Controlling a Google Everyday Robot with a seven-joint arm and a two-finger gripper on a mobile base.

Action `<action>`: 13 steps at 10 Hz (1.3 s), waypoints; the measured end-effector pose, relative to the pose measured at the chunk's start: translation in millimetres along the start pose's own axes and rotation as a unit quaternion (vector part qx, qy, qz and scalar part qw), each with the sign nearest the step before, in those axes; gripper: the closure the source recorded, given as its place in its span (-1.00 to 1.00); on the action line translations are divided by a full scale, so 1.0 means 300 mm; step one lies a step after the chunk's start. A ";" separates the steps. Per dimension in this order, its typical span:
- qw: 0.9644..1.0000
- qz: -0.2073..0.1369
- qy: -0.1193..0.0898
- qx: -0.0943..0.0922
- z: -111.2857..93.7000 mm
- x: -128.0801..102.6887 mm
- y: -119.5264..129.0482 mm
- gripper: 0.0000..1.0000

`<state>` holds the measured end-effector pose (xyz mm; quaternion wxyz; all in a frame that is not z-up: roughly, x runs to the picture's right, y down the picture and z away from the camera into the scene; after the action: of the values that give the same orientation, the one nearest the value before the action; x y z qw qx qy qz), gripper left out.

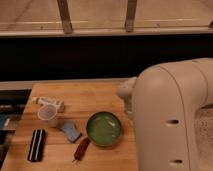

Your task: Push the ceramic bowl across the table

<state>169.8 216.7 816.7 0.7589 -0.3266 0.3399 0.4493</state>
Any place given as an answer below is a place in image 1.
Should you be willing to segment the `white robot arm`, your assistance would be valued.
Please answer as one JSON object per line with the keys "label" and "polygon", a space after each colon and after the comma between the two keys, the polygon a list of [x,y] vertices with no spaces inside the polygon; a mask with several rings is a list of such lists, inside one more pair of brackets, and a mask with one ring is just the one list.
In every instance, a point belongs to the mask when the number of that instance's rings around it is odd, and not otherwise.
{"label": "white robot arm", "polygon": [[139,171],[200,171],[195,115],[213,104],[213,58],[153,65],[118,86]]}

